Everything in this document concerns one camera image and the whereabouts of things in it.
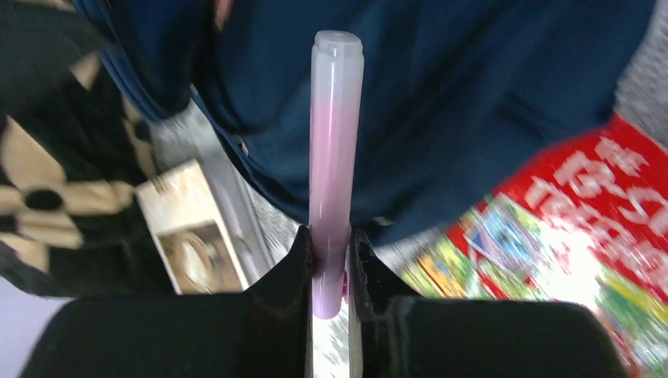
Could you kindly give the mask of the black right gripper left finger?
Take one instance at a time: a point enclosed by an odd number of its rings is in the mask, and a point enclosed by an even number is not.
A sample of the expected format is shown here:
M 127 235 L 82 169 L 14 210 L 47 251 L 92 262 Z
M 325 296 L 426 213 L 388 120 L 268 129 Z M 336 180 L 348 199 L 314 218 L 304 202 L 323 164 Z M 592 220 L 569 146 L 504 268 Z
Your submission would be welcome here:
M 82 298 L 46 324 L 24 377 L 311 377 L 312 251 L 239 293 Z

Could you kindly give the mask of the pink highlighter pen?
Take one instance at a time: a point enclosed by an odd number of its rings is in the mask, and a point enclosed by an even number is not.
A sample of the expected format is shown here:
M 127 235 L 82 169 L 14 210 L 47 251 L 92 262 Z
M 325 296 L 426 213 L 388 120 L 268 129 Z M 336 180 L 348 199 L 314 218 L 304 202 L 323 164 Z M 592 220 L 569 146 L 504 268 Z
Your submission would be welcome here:
M 314 252 L 313 314 L 341 307 L 351 233 L 351 197 L 365 58 L 345 31 L 319 31 L 310 77 L 309 231 Z

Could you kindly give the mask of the navy blue student backpack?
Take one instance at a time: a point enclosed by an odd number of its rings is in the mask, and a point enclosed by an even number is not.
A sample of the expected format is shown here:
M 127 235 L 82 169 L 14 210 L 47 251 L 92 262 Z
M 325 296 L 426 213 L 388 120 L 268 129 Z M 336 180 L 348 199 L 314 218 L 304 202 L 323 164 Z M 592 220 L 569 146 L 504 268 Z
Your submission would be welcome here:
M 314 37 L 365 56 L 351 223 L 384 245 L 449 224 L 539 150 L 604 124 L 652 1 L 77 1 L 141 115 L 195 102 L 248 183 L 308 218 Z

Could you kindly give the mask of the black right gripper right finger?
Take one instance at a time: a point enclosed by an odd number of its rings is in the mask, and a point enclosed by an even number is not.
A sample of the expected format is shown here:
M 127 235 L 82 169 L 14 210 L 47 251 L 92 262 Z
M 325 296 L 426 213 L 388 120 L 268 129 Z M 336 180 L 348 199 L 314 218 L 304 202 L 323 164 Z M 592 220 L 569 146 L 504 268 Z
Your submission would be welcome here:
M 569 302 L 426 298 L 353 231 L 348 255 L 353 377 L 623 377 L 593 313 Z

